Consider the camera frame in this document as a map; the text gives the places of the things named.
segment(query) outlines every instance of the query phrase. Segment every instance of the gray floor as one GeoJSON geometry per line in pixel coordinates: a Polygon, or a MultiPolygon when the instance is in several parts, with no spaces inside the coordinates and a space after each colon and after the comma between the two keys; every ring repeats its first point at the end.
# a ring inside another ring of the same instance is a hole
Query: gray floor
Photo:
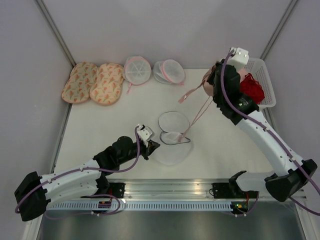
{"type": "MultiPolygon", "coordinates": [[[[50,211],[52,217],[71,214],[50,211]]],[[[123,211],[111,216],[44,218],[44,240],[304,240],[292,205],[258,203],[247,217],[220,212],[123,211]]]]}

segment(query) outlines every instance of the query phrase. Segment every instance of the white vent strip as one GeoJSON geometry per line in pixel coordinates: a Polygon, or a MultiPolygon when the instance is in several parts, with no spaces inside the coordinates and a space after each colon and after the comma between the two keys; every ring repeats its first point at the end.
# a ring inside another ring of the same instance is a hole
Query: white vent strip
{"type": "MultiPolygon", "coordinates": [[[[115,210],[116,201],[112,201],[110,209],[99,207],[98,201],[65,201],[58,203],[48,210],[115,210]]],[[[232,211],[230,201],[128,201],[121,202],[119,210],[127,211],[232,211]]]]}

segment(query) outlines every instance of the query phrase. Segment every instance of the gray wall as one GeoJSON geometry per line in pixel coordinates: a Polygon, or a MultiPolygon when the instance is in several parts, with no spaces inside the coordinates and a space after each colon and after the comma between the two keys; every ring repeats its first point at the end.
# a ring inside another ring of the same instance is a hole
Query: gray wall
{"type": "Polygon", "coordinates": [[[290,0],[44,0],[76,62],[142,55],[209,68],[230,47],[259,57],[290,0]]]}
{"type": "MultiPolygon", "coordinates": [[[[320,1],[302,0],[266,59],[276,106],[275,124],[283,139],[320,168],[320,1]]],[[[320,169],[312,178],[320,185],[320,169]]],[[[310,184],[309,204],[320,212],[320,198],[310,184]]],[[[320,229],[319,217],[316,218],[320,229]]]]}
{"type": "Polygon", "coordinates": [[[50,170],[71,66],[33,0],[0,1],[0,239],[21,239],[14,191],[50,170]]]}

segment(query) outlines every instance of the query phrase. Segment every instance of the white plastic basket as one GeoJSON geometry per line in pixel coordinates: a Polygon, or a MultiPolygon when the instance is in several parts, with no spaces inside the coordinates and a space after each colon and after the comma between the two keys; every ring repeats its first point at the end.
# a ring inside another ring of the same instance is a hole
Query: white plastic basket
{"type": "Polygon", "coordinates": [[[259,58],[249,58],[247,65],[244,67],[253,78],[258,81],[264,91],[264,100],[259,104],[260,109],[272,108],[276,105],[275,92],[271,84],[265,61],[259,58]]]}

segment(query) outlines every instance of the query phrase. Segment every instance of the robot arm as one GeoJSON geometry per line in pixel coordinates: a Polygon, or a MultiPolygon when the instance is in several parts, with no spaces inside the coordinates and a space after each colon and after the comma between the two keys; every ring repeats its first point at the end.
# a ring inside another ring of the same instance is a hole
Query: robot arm
{"type": "Polygon", "coordinates": [[[227,62],[216,63],[208,82],[214,86],[213,101],[222,114],[255,142],[270,162],[273,172],[249,173],[241,171],[230,178],[230,188],[238,191],[268,191],[276,200],[284,202],[303,187],[312,176],[317,164],[304,160],[296,154],[268,124],[254,101],[240,92],[240,75],[238,71],[248,62],[248,51],[231,48],[227,62]]]}
{"type": "Polygon", "coordinates": [[[133,168],[136,162],[127,169],[119,170],[121,164],[137,157],[138,145],[139,155],[145,160],[148,160],[148,156],[160,146],[152,141],[154,133],[147,126],[138,125],[137,135],[139,141],[135,143],[130,137],[121,136],[93,159],[67,171],[41,176],[38,176],[37,172],[29,173],[14,192],[16,201],[20,205],[18,208],[22,220],[35,219],[47,208],[66,200],[107,194],[110,184],[106,176],[133,168]],[[35,187],[39,188],[30,194],[35,187]]]}

